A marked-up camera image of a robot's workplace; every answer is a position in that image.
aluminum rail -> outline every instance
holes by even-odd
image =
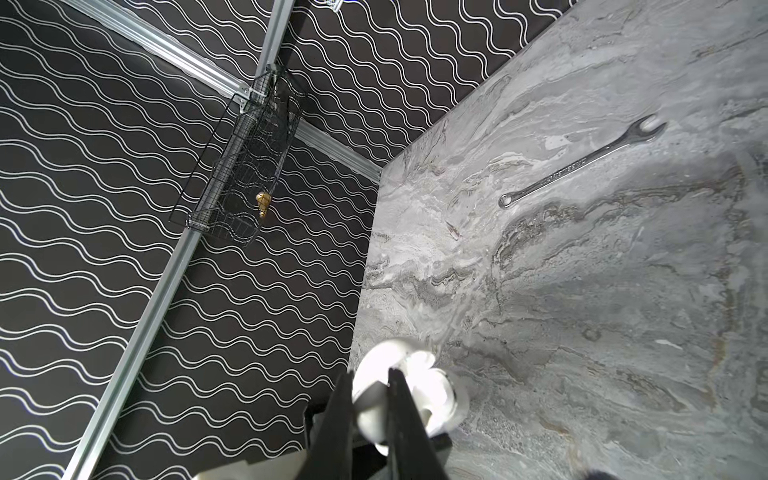
[[[85,5],[83,0],[64,1],[70,5]],[[111,4],[111,0],[89,0],[87,2],[88,10],[84,13],[89,15],[89,12],[92,12],[102,17],[109,16],[111,12],[114,12],[114,6],[106,5],[107,3]],[[104,6],[103,10],[99,9],[100,5]],[[280,39],[283,37],[288,25],[288,18],[292,9],[293,0],[275,0],[272,14],[270,15],[270,23],[267,27],[267,39],[271,38],[270,47],[264,48],[261,52],[257,74],[260,74],[259,72],[264,73],[266,66],[275,61],[280,47]],[[109,19],[109,21],[115,22],[114,18]],[[234,133],[247,131],[252,123],[253,119],[250,115],[240,117],[222,157],[226,158],[240,150],[243,146],[245,135],[234,135]],[[220,161],[215,171],[218,174],[227,175],[230,169],[231,162]],[[207,188],[198,204],[198,210],[203,210],[212,205],[219,193],[220,187]],[[176,243],[174,252],[171,254],[163,270],[160,281],[157,282],[147,307],[141,314],[136,329],[131,335],[131,340],[128,342],[120,362],[118,362],[118,367],[112,374],[104,395],[101,396],[94,415],[88,422],[85,433],[81,437],[78,447],[75,449],[67,465],[62,480],[88,480],[93,475],[98,459],[107,445],[125,400],[136,382],[141,365],[144,363],[144,358],[146,358],[154,337],[160,329],[168,306],[176,294],[181,278],[184,276],[184,271],[189,265],[201,236],[202,234],[199,231],[190,228],[185,228],[181,234],[181,238]]]
[[[234,77],[228,71],[217,67],[212,61],[201,57],[195,51],[182,45],[173,38],[146,22],[131,10],[118,5],[114,0],[61,0],[75,10],[86,14],[104,27],[119,33],[128,40],[140,45],[152,54],[184,71],[192,78],[203,82],[225,98],[237,95],[240,104],[244,104],[250,93],[250,86],[243,80]],[[266,29],[264,45],[256,66],[256,76],[266,71],[266,66],[274,62],[285,30],[272,28],[273,18],[279,13],[275,25],[282,25],[290,16],[291,8],[283,11],[275,9],[270,16]],[[296,129],[296,138],[328,155],[332,160],[346,165],[350,170],[363,175],[374,184],[379,183],[382,168],[351,148],[341,144],[324,131],[301,121]]]

black wall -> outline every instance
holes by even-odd
[[[376,189],[296,141],[263,234],[204,241],[97,478],[187,477],[303,445],[346,370]]]
[[[244,80],[271,0],[116,0]],[[306,85],[305,117],[379,165],[514,57],[577,0],[297,0],[280,57]]]
[[[226,101],[55,0],[0,2],[0,55],[0,478],[58,478]],[[300,448],[304,403],[345,368],[375,200],[295,145],[263,236],[195,253],[99,478]]]

gray marble countertop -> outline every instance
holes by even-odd
[[[453,478],[766,478],[767,31],[584,0],[386,167],[351,363],[415,336],[463,378]]]

combination wrench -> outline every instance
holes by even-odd
[[[514,202],[520,200],[521,198],[527,197],[528,195],[534,193],[536,190],[544,188],[552,182],[568,175],[569,173],[575,172],[579,168],[586,167],[595,160],[600,160],[602,157],[605,157],[606,155],[615,152],[620,148],[653,140],[654,138],[658,137],[661,132],[664,131],[664,128],[666,128],[667,124],[663,123],[651,131],[645,131],[640,126],[648,118],[651,118],[654,115],[655,114],[650,114],[646,117],[642,117],[640,120],[635,121],[632,125],[629,126],[627,131],[625,131],[616,140],[612,141],[608,145],[605,145],[604,147],[598,148],[596,151],[590,153],[586,157],[576,160],[574,163],[568,165],[567,167],[561,168],[560,170],[554,172],[552,175],[542,178],[535,184],[531,184],[522,190],[507,192],[506,194],[501,195],[498,198],[498,205],[501,208],[509,208]]]

